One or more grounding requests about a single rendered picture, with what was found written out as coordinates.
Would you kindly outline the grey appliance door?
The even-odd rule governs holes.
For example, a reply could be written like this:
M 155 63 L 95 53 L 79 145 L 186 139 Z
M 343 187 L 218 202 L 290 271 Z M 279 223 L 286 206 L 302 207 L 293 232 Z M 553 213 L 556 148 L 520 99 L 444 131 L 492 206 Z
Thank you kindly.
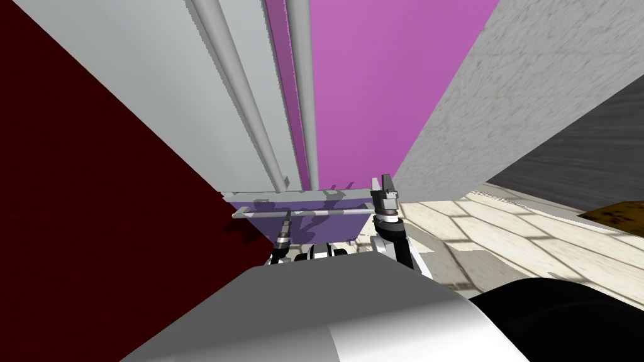
M 239 61 L 288 191 L 301 190 L 264 0 L 14 0 L 209 185 L 275 189 L 223 63 Z

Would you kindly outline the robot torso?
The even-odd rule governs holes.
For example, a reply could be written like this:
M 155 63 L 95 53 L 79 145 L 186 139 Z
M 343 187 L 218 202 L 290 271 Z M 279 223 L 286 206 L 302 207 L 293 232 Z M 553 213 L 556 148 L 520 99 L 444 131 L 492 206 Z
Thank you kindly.
M 472 302 L 377 252 L 256 266 L 120 362 L 528 362 Z

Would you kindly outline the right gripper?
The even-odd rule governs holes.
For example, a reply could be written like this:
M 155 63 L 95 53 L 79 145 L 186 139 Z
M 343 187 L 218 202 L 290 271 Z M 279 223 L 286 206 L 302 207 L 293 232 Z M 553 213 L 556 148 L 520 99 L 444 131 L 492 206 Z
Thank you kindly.
M 382 175 L 382 187 L 377 177 L 372 178 L 372 201 L 377 215 L 397 216 L 397 200 L 398 192 L 389 174 Z

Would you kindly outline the pink appliance door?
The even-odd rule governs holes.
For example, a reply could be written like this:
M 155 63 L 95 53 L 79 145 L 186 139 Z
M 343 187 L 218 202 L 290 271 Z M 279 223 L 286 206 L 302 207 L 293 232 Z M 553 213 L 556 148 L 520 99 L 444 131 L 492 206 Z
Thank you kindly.
M 309 190 L 297 21 L 311 21 L 319 187 L 361 189 L 399 171 L 500 0 L 262 2 L 299 179 Z

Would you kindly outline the purple drawer front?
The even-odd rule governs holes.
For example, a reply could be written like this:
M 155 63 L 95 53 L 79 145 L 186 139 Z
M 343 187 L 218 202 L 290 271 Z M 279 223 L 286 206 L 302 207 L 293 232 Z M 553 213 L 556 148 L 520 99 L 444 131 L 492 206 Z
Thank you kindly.
M 292 244 L 340 243 L 357 238 L 372 214 L 297 216 L 297 211 L 363 209 L 370 199 L 316 200 L 311 202 L 232 202 L 235 209 L 249 212 L 292 211 Z

